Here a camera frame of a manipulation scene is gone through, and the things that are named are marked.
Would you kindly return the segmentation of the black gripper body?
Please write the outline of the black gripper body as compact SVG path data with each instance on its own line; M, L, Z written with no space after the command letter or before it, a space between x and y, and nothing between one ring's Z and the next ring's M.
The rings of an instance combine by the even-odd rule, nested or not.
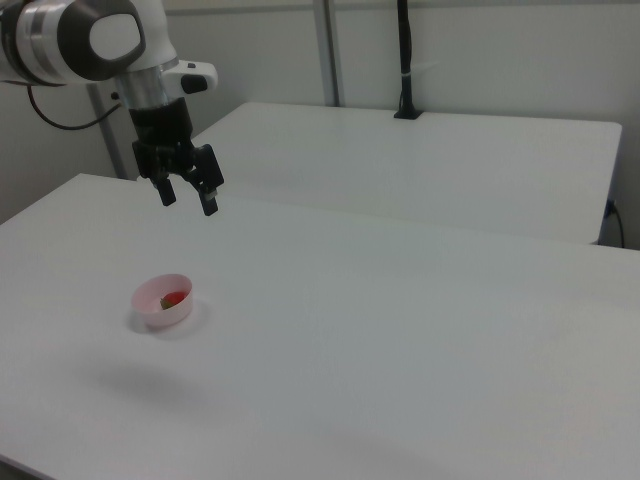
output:
M171 175L199 192L213 192L224 184L213 148L192 141L193 125L184 98L129 113L138 135L133 149L140 175L160 192L173 191Z

